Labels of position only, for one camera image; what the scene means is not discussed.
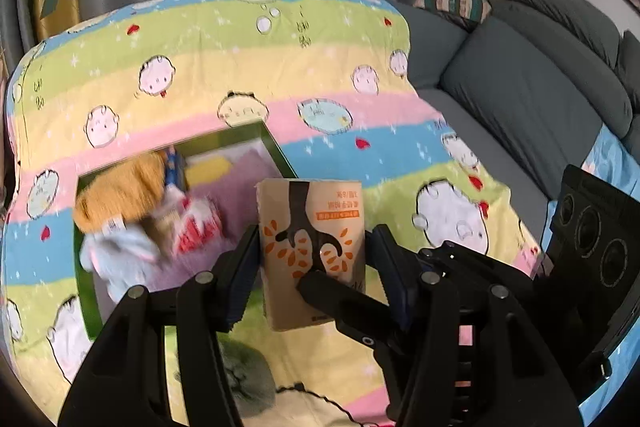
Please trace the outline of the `blue floral cloth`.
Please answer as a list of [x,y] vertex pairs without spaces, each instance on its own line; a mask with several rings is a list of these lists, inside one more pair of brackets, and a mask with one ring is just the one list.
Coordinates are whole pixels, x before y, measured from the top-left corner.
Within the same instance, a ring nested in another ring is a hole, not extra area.
[[639,356],[639,165],[608,128],[549,202],[536,283],[570,389],[593,419]]

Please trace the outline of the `yellow green sponge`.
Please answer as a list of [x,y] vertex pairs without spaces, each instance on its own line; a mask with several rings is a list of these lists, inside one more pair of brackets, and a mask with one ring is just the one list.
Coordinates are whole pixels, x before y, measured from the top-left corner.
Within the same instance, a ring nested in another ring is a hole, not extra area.
[[189,186],[213,182],[225,176],[233,167],[232,162],[224,156],[214,156],[194,162],[184,168],[184,177]]

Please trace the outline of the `grey sofa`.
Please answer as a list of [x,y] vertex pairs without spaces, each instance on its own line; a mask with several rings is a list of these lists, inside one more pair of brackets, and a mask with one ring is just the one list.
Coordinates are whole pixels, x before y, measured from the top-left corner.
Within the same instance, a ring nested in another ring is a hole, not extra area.
[[587,0],[490,3],[472,31],[399,5],[409,79],[534,222],[602,128],[639,165],[639,41]]

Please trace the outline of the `green cardboard box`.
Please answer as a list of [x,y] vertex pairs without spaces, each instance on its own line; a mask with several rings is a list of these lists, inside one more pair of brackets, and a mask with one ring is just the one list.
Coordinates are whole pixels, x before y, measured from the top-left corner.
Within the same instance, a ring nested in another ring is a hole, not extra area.
[[83,176],[73,219],[88,335],[98,335],[130,287],[166,291],[210,269],[256,222],[256,184],[293,173],[267,126],[256,121]]

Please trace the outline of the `yellow fuzzy plush toy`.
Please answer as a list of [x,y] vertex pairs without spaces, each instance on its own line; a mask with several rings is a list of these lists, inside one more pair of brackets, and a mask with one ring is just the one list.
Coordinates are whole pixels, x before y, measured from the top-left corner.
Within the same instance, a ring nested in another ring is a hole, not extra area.
[[96,233],[112,219],[125,223],[147,216],[163,199],[165,155],[148,152],[97,174],[76,196],[73,212],[82,233]]

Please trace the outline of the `purple towel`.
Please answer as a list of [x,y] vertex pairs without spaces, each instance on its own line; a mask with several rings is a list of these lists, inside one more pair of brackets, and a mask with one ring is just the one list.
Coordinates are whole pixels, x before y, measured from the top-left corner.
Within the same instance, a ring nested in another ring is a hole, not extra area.
[[256,185],[268,178],[281,176],[271,157],[250,148],[232,161],[232,169],[221,178],[188,191],[195,197],[208,197],[217,206],[224,227],[224,237],[209,243],[200,251],[181,257],[166,255],[160,271],[149,283],[150,291],[163,291],[182,285],[198,272],[213,268],[219,257],[238,245],[245,229],[258,220]]

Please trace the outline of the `colourful cartoon blanket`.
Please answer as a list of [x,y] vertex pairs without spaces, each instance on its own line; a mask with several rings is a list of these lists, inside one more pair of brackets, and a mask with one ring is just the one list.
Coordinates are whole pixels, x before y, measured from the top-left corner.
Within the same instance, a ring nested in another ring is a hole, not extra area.
[[416,196],[447,181],[490,257],[533,269],[539,245],[449,121],[438,78],[460,27],[384,0],[152,0],[38,44],[10,82],[16,185],[4,228],[10,359],[47,418],[61,412],[81,340],[106,309],[79,263],[73,207],[85,174],[192,139],[208,147],[261,122],[305,179],[361,183],[367,225],[409,248]]

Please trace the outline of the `blue elephant plush toy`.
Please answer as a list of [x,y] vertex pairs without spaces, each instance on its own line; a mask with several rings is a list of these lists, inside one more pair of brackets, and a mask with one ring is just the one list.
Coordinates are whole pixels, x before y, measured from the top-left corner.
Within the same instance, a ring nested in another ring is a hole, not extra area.
[[113,303],[118,303],[132,286],[149,287],[162,260],[160,248],[140,225],[86,234],[79,254],[82,269],[105,283]]

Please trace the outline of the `blue orange toy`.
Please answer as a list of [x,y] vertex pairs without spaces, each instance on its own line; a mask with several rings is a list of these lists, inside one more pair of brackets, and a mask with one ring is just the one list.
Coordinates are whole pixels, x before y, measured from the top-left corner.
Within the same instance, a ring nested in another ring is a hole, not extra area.
[[165,185],[186,191],[186,176],[184,175],[184,158],[171,145],[164,150],[165,156]]

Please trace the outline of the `striped cushion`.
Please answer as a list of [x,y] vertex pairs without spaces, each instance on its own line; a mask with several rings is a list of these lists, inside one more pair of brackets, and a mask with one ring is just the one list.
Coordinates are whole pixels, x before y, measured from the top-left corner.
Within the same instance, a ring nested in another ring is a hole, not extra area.
[[416,0],[413,6],[427,10],[466,31],[477,28],[492,10],[488,0]]

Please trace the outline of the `red white cloth toy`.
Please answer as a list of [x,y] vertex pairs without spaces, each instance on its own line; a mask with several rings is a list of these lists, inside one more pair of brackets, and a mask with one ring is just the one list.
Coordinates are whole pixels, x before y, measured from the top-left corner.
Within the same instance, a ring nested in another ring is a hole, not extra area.
[[181,257],[224,237],[220,212],[208,197],[195,197],[168,186],[149,215],[152,239],[166,255]]

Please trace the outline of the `grey green cloth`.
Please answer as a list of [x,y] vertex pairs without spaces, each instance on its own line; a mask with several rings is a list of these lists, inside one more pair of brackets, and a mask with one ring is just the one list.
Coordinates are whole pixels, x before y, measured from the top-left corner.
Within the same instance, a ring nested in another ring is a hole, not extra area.
[[241,426],[274,406],[276,383],[262,352],[226,334],[177,337],[177,360],[190,426]]

